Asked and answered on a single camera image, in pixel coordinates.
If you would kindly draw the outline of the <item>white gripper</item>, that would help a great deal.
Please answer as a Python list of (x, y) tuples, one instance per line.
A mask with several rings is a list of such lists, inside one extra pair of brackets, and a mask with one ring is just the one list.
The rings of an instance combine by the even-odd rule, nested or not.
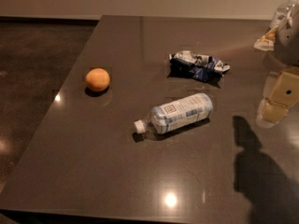
[(299, 6), (294, 6), (287, 16), (254, 43), (261, 51), (273, 51), (285, 64), (295, 65), (270, 72), (263, 88), (256, 123), (272, 128), (283, 120), (299, 102)]

